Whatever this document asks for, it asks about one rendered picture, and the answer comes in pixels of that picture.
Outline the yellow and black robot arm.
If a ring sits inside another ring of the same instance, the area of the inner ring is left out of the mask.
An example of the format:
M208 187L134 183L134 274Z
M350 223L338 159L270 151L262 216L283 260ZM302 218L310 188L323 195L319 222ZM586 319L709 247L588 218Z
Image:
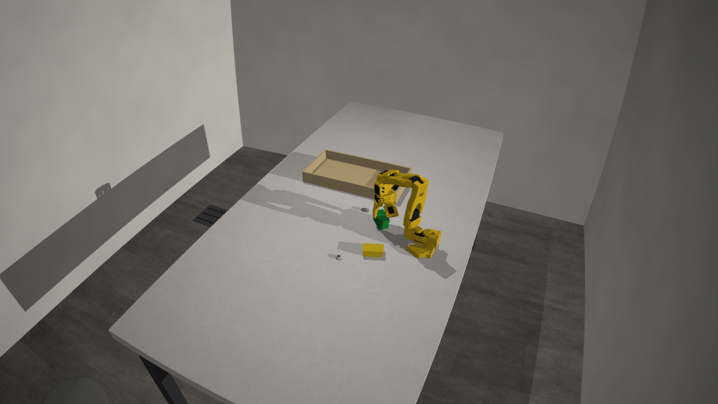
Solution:
M393 185L412 187L411 196L406 205L403 225L406 240L413 241L415 245L406 246L406 251L409 251L411 255L416 256L418 259L431 259L439 231L432 228L426 228L422 231L422 228L418 227L421 222L420 214L422 214L424 208L429 181L419 175L406 174L392 169L391 171L379 173L374 184L374 194L381 197L387 194Z

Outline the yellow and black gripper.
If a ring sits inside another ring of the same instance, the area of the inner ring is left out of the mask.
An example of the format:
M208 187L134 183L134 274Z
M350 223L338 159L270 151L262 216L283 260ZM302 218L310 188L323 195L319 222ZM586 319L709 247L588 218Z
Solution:
M374 194L374 210L372 211L374 218L377 216L379 207L382 207L384 204L384 210L387 218L398 217L397 206L395 205L396 196L397 194L393 191L393 189L390 189L387 194L382 195L381 197Z

